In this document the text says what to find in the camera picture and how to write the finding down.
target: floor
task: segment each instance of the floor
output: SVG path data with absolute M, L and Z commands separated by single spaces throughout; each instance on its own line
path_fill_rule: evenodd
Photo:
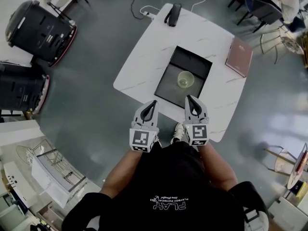
M 113 82 L 138 39 L 151 23 L 134 19 L 132 0 L 79 0 L 69 11 L 78 25 L 78 35 L 61 62 L 46 69 L 51 88 L 37 120 L 43 133 L 79 171 L 102 185 L 112 167 L 129 149 L 128 129 L 136 100 L 113 88 Z M 145 5 L 161 8 L 180 2 L 185 9 L 201 0 L 136 0 L 134 11 Z M 303 58 L 288 54 L 274 65 L 275 51 L 263 55 L 262 31 L 252 34 L 256 19 L 237 21 L 245 14 L 231 0 L 208 0 L 194 12 L 249 42 L 254 57 L 241 99 L 230 125 L 213 145 L 230 163 L 239 181 L 254 183 L 266 204 L 285 191 L 287 178 L 265 167 L 266 144 L 281 145 L 298 154 L 308 141 L 308 75 Z M 265 40 L 276 37 L 267 34 Z M 161 115 L 160 139 L 167 145 L 175 121 Z

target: sneaker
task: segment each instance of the sneaker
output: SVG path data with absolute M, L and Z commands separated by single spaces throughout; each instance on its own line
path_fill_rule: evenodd
M 155 143 L 156 143 L 156 142 L 158 142 L 159 145 L 160 145 L 160 147 L 162 148 L 162 144 L 160 143 L 160 140 L 159 140 L 159 137 L 158 137 L 158 136 L 157 136 L 156 139 L 155 139 Z
M 174 132 L 173 138 L 170 143 L 173 144 L 174 138 L 181 140 L 183 137 L 183 134 L 184 134 L 184 126 L 182 123 L 178 123 L 175 127 L 175 132 Z

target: shoe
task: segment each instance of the shoe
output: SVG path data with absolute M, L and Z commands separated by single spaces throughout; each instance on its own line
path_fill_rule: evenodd
M 183 134 L 184 134 L 184 126 L 182 123 L 178 123 L 175 127 L 175 132 L 174 132 L 173 138 L 170 143 L 173 144 L 174 138 L 181 140 L 183 137 Z

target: person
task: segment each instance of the person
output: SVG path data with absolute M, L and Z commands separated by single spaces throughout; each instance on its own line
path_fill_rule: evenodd
M 291 24 L 299 12 L 299 0 L 279 0 L 284 23 Z
M 253 184 L 238 183 L 210 143 L 197 151 L 181 141 L 183 134 L 179 123 L 167 148 L 157 141 L 150 153 L 130 149 L 102 190 L 86 194 L 68 213 L 62 231 L 268 230 L 268 212 Z

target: black phone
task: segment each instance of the black phone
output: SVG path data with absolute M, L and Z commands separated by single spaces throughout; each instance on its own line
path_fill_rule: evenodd
M 173 4 L 172 9 L 169 11 L 169 13 L 167 14 L 167 16 L 165 18 L 165 23 L 167 23 L 168 26 L 176 26 L 177 25 L 177 22 L 178 22 L 178 19 L 179 19 L 179 16 L 180 16 L 180 12 L 181 12 L 181 8 L 182 8 L 182 4 L 180 4 L 180 3 Z

